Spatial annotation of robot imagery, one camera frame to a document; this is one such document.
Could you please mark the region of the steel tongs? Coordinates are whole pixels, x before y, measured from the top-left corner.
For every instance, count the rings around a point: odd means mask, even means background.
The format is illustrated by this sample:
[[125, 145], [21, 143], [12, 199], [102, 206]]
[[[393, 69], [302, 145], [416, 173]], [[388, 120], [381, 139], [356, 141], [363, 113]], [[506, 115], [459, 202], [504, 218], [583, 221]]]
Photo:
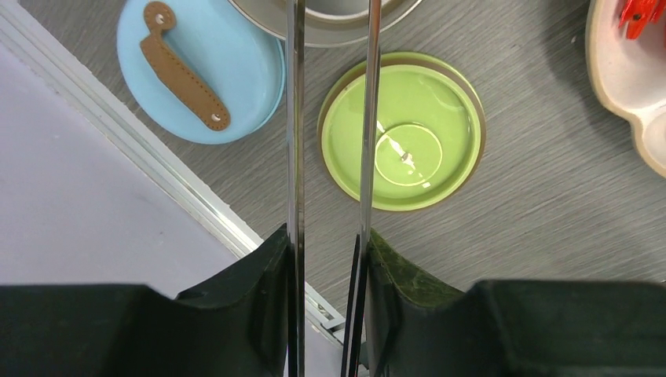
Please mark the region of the steel tongs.
[[[304, 1], [286, 5], [287, 37], [287, 233], [290, 239], [291, 275], [288, 280], [288, 374], [303, 376], [305, 368], [305, 182], [304, 182], [304, 89], [305, 13]], [[360, 365], [360, 345], [368, 278], [369, 242], [377, 130], [380, 24], [382, 3], [368, 5], [368, 52], [366, 59], [364, 131], [360, 169], [360, 231], [354, 250], [344, 332], [341, 374], [355, 376]]]

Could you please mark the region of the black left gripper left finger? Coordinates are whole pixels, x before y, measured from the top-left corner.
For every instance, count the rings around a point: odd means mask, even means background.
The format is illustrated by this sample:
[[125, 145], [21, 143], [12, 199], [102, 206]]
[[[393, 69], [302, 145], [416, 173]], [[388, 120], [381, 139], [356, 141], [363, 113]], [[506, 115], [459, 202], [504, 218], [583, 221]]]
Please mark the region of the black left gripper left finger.
[[4, 376], [281, 376], [285, 227], [168, 298], [140, 284], [1, 289]]

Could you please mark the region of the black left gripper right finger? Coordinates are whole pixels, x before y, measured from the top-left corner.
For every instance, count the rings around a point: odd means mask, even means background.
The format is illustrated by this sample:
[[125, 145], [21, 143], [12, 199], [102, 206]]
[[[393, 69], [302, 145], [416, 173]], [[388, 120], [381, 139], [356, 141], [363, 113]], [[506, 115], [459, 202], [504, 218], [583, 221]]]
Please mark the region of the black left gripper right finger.
[[665, 286], [481, 280], [460, 291], [377, 232], [368, 245], [373, 376], [662, 376]]

